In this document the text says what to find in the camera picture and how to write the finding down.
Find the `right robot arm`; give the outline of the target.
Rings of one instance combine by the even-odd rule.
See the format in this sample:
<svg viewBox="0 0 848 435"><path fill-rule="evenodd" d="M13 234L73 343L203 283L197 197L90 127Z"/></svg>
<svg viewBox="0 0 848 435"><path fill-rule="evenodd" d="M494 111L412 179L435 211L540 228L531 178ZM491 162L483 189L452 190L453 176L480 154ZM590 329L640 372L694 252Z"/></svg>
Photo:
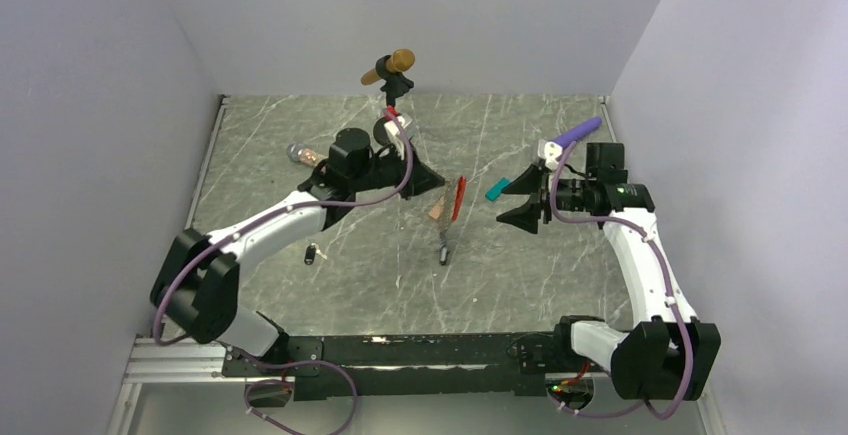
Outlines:
<svg viewBox="0 0 848 435"><path fill-rule="evenodd" d="M531 234L552 219L596 224L618 261L633 326L622 331L597 317L564 316L554 329L553 361L572 371L589 360L625 400L676 406L699 399L721 336L699 319L676 281L649 190L629 182L620 143L588 144L583 175L562 178L572 150L540 141L530 166L504 190L526 202L497 219Z"/></svg>

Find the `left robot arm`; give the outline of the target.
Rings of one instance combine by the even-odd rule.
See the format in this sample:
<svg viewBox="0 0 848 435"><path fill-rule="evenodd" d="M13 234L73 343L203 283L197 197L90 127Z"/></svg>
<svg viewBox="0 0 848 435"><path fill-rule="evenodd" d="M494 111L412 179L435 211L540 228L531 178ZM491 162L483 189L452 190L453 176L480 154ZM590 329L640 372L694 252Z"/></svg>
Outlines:
<svg viewBox="0 0 848 435"><path fill-rule="evenodd" d="M230 227L203 234L188 228L175 237L149 298L186 337L248 353L264 375L288 360L289 336L270 318L240 305L240 276L287 246L325 231L359 206L361 192L392 187L404 199L444 186L400 139L374 150L370 135L340 131L310 176L276 205Z"/></svg>

